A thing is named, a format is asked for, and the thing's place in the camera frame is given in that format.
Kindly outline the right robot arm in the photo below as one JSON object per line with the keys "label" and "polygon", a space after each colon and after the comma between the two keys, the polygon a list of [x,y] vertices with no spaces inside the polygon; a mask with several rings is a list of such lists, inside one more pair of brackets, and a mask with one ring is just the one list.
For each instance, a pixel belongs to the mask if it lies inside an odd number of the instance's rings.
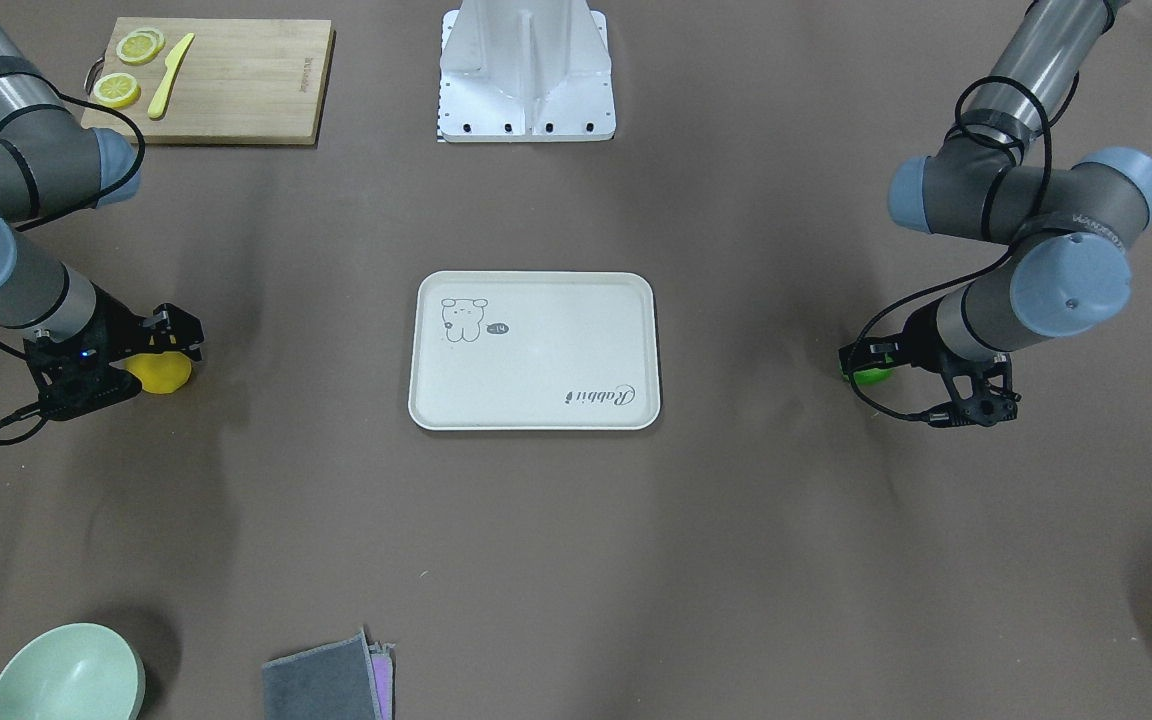
{"label": "right robot arm", "polygon": [[0,328],[17,334],[37,389],[9,423],[70,420],[141,395],[145,382],[123,366],[132,357],[202,357],[196,316],[172,304],[132,313],[26,236],[141,187],[142,135],[84,128],[71,104],[0,26]]}

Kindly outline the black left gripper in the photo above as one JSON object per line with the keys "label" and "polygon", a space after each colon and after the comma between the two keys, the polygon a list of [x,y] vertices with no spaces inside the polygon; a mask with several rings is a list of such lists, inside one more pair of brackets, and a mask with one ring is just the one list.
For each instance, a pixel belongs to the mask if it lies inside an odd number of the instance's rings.
{"label": "black left gripper", "polygon": [[968,376],[972,372],[992,372],[996,367],[996,353],[984,351],[983,359],[967,357],[941,336],[938,311],[942,300],[920,306],[905,319],[897,334],[886,338],[861,338],[838,350],[838,366],[844,376],[861,381],[861,373],[877,372],[899,366],[914,366],[943,377]]}

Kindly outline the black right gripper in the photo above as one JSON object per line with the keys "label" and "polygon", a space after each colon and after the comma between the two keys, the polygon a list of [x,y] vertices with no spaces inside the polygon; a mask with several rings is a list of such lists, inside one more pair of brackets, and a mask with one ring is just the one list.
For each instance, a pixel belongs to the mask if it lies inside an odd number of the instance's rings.
{"label": "black right gripper", "polygon": [[52,336],[24,342],[37,400],[26,416],[70,420],[141,395],[141,379],[116,366],[134,355],[183,353],[200,361],[205,341],[200,319],[180,306],[161,304],[150,316],[122,304],[97,304],[86,327],[68,340]]}

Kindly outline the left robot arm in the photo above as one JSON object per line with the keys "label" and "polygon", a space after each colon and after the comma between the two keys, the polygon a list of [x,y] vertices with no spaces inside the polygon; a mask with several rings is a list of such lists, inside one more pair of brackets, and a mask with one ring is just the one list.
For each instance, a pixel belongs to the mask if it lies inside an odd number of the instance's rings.
{"label": "left robot arm", "polygon": [[950,379],[1009,377],[1011,354],[1117,314],[1132,293],[1126,255],[1152,222],[1152,158],[1128,147],[1073,167],[1024,162],[1049,135],[1079,68],[1114,26],[1117,1],[1033,1],[1005,53],[960,96],[933,156],[901,165],[890,218],[911,232],[1005,247],[986,272],[952,282],[890,338],[841,348],[846,374],[914,366]]}

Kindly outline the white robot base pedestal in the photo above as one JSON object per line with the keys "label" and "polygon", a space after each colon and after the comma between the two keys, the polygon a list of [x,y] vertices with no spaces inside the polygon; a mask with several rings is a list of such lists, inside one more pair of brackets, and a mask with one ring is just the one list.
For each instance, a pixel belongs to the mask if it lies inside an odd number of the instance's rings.
{"label": "white robot base pedestal", "polygon": [[616,136],[608,23],[585,1],[463,1],[440,29],[439,141]]}

